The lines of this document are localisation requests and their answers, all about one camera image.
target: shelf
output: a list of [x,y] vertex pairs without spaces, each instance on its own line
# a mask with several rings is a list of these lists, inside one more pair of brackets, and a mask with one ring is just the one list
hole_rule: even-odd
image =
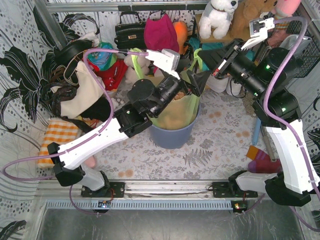
[[[199,26],[199,21],[201,19],[201,14],[196,14],[195,15],[195,22],[196,22],[196,27],[198,29],[198,32],[200,30],[200,26]],[[233,37],[230,36],[230,30],[228,31],[228,33],[226,34],[226,36],[222,39],[215,39],[214,36],[211,34],[211,36],[207,39],[201,39],[200,35],[198,34],[199,40],[202,44],[207,44],[207,43],[229,43],[232,40],[234,40]],[[247,41],[248,39],[250,39],[250,30],[249,27],[246,27],[243,31],[243,34],[240,36],[241,39],[243,39],[244,41]]]

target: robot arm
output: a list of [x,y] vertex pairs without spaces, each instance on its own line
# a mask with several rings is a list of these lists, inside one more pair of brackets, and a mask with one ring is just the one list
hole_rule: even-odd
[[[265,32],[265,26],[268,24],[260,24],[258,21],[255,28],[252,27],[252,23],[250,24],[250,33],[253,29],[256,32],[255,41],[250,39],[243,44],[243,42],[235,40],[224,48],[200,51],[198,55],[213,71],[215,77],[219,78],[230,74],[236,83],[243,85],[247,91],[254,95],[255,102],[252,106],[257,117],[261,120],[261,124],[271,135],[282,165],[283,172],[279,174],[238,172],[229,178],[235,180],[232,186],[236,186],[242,191],[267,193],[274,202],[280,205],[303,206],[311,200],[308,192],[313,189],[313,186],[300,148],[305,148],[306,152],[308,151],[305,145],[298,101],[285,89],[285,85],[298,73],[300,61],[293,56],[285,66],[274,86],[268,108],[295,129],[302,139],[303,146],[298,145],[293,133],[286,126],[270,118],[263,109],[268,84],[289,51],[280,47],[273,48],[258,66],[246,58],[243,50],[247,47],[244,46],[253,47],[254,44],[261,42],[261,39],[266,38],[263,32],[259,34],[259,28]],[[310,157],[308,161],[316,179],[315,184],[318,186],[320,179],[311,164]]]
[[[149,118],[157,118],[179,91],[199,97],[205,89],[209,71],[198,74],[188,71],[190,82],[186,82],[175,71],[180,58],[178,53],[169,49],[147,52],[146,58],[154,61],[154,65],[162,69],[165,75],[158,86],[148,79],[138,80],[127,93],[129,103],[114,113],[105,129],[103,127],[106,122],[72,142],[64,145],[52,143],[48,146],[50,154],[65,152],[52,158],[54,174],[61,186],[78,183],[103,195],[110,187],[107,176],[82,163],[104,148],[131,138],[150,127],[152,122]],[[81,147],[69,150],[80,143],[83,143]]]

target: black mounting bracket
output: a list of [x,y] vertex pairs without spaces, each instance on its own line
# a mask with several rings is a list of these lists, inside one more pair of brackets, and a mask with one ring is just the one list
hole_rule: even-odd
[[214,181],[211,185],[213,196],[215,198],[242,198],[245,195],[245,198],[257,198],[258,193],[256,191],[242,191],[238,190],[235,192],[230,182],[228,181]]
[[111,198],[113,194],[114,199],[123,198],[125,195],[125,186],[124,182],[109,182],[110,187],[105,189],[105,187],[97,190],[91,191],[90,188],[82,186],[81,196],[83,198]]

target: floral backdrop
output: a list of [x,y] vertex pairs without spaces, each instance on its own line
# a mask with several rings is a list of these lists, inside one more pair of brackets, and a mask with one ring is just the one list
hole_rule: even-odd
[[[95,21],[69,14],[60,27],[69,41],[79,38],[70,27]],[[55,69],[55,43],[32,0],[0,1],[0,168],[16,159],[36,156],[48,126],[50,106],[40,99]],[[34,161],[19,163],[8,173],[21,178],[46,176]],[[0,174],[0,239],[22,237],[37,182],[17,182]]]
[[[170,11],[192,29],[193,11]],[[146,19],[149,12],[140,12]],[[84,33],[99,33],[102,41],[114,39],[118,12],[57,13],[69,41]],[[133,22],[126,18],[124,22]],[[34,8],[33,0],[0,1],[0,168],[16,159],[37,155],[50,117],[50,106],[40,99],[42,87],[55,69],[55,43]],[[319,168],[320,113],[319,64],[306,78],[291,82],[289,90],[299,101],[305,139],[316,169]],[[118,97],[125,99],[128,86]],[[241,100],[207,90],[191,137],[180,149],[156,146],[148,131],[104,149],[96,155],[98,170],[110,179],[225,179],[249,160],[255,118],[246,115]],[[261,141],[258,147],[264,149]],[[34,162],[20,163],[10,174],[32,178],[51,170]],[[16,182],[0,174],[0,239],[22,237],[36,182]]]

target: pink bag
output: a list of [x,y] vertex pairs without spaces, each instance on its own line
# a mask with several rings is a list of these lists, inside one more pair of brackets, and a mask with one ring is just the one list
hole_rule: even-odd
[[154,21],[150,18],[146,20],[144,42],[147,49],[150,50],[171,49],[177,53],[179,52],[177,33],[167,14],[164,14],[159,20]]

